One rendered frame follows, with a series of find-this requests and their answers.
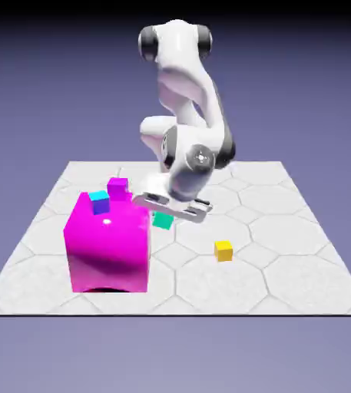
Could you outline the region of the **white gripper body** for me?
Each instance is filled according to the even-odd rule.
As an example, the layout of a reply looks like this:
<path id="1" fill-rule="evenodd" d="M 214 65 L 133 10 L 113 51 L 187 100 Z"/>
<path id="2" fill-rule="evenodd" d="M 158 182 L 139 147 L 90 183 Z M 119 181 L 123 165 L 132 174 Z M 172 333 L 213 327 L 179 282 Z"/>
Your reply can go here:
<path id="1" fill-rule="evenodd" d="M 151 211 L 193 223 L 202 223 L 206 215 L 213 209 L 213 204 L 206 200 L 195 199 L 189 202 L 179 202 L 154 193 L 136 195 L 132 198 L 132 202 Z"/>

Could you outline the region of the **small green cube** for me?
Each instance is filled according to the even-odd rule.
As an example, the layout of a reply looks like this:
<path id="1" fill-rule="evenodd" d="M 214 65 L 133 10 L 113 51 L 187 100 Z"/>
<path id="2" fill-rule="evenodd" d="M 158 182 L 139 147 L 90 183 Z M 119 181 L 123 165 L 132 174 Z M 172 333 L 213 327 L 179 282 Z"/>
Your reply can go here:
<path id="1" fill-rule="evenodd" d="M 152 226 L 169 230 L 174 222 L 174 217 L 166 213 L 153 212 L 152 213 Z"/>

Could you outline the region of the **small magenta cube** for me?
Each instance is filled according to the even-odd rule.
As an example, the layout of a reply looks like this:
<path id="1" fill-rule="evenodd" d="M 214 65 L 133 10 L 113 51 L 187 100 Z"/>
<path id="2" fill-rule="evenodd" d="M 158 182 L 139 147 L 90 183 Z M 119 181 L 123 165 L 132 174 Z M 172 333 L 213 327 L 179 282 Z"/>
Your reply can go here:
<path id="1" fill-rule="evenodd" d="M 132 193 L 128 189 L 127 177 L 112 177 L 107 184 L 107 192 L 111 201 L 131 201 Z"/>

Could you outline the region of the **small yellow cube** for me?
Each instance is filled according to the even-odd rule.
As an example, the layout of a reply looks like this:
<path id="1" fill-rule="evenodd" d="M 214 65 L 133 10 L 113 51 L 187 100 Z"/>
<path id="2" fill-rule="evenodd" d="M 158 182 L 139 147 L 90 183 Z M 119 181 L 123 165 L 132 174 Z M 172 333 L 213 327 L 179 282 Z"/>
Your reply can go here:
<path id="1" fill-rule="evenodd" d="M 214 255 L 218 262 L 228 262 L 233 258 L 233 247 L 228 240 L 216 241 L 214 243 Z"/>

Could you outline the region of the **small blue cube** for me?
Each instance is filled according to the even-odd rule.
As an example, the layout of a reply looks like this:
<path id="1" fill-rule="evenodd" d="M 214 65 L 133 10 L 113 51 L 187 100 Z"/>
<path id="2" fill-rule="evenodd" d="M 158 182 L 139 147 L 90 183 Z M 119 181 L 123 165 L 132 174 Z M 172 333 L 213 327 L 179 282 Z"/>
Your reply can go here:
<path id="1" fill-rule="evenodd" d="M 105 190 L 90 192 L 91 208 L 94 215 L 108 213 L 110 211 L 110 197 Z"/>

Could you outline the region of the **large magenta box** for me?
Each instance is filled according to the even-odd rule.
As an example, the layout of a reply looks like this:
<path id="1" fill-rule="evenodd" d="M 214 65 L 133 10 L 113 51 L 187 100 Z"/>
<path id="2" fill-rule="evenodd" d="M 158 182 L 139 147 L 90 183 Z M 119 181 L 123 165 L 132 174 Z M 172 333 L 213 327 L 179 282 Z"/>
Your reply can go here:
<path id="1" fill-rule="evenodd" d="M 73 292 L 113 289 L 146 292 L 151 254 L 149 210 L 111 201 L 95 215 L 87 192 L 79 198 L 63 229 Z"/>

